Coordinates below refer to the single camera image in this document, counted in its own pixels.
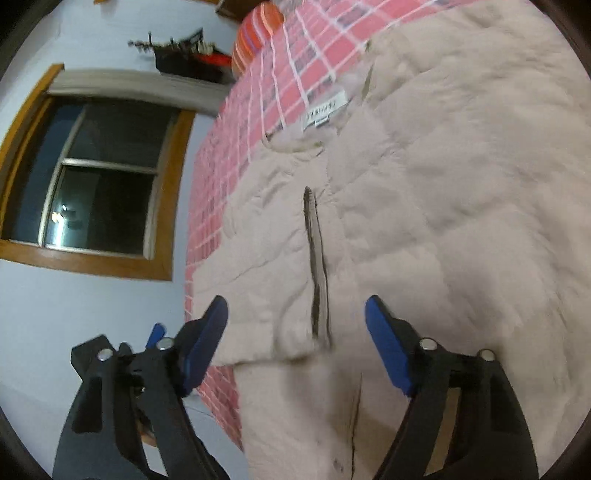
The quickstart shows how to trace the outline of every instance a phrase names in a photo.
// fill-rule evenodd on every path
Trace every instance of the light blue wall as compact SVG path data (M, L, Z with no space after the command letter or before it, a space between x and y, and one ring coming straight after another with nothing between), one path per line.
M155 70L151 54L128 40L179 38L204 27L207 41L231 51L236 25L210 4L189 0L64 2L33 31L0 82L0 138L51 63L66 68ZM187 214L193 159L213 119L197 116L181 181L172 282L123 280L46 270L0 260L0 404L26 447L51 471L61 427L80 385L70 349L104 333L142 350L156 322L173 335L183 321ZM246 479L242 452L198 398L191 420L233 480ZM155 449L148 449L157 462Z

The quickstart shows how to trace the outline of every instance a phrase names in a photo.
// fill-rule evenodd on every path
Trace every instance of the red plaid bedsheet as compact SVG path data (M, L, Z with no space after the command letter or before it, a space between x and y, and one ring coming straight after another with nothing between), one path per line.
M266 132L295 122L352 67L367 40L410 22L475 0L304 0L286 19L226 99L203 141L193 174L185 274L185 318L191 319L192 278L220 245L226 199ZM208 370L199 393L217 422L242 448L239 396L231 367Z

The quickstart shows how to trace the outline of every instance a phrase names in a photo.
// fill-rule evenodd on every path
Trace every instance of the window frame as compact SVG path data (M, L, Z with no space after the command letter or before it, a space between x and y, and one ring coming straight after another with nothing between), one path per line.
M47 90L63 69L63 64L57 64L47 70L17 113L0 146L0 232L16 173L33 138L46 125L57 99ZM110 252L66 251L0 239L0 259L75 273L171 281L178 191L195 113L180 110L163 144L156 179L160 188L156 195L154 191L158 187L152 191L151 197L157 198L151 198L152 211L146 221L146 229L151 230L148 235L150 251L144 249L148 258Z

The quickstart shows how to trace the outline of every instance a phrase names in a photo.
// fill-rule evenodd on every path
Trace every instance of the window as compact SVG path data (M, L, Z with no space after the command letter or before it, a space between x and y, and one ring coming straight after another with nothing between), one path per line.
M3 168L0 258L170 280L193 116L135 100L43 98Z

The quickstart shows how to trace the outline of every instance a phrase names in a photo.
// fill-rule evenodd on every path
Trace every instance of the window pane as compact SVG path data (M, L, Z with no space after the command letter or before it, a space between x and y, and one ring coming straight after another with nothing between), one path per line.
M46 244L142 255L154 176L64 167Z
M90 103L69 158L156 167L173 109L151 103Z
M38 147L23 158L8 202L3 238L37 243L51 175L81 110L80 105L58 107Z

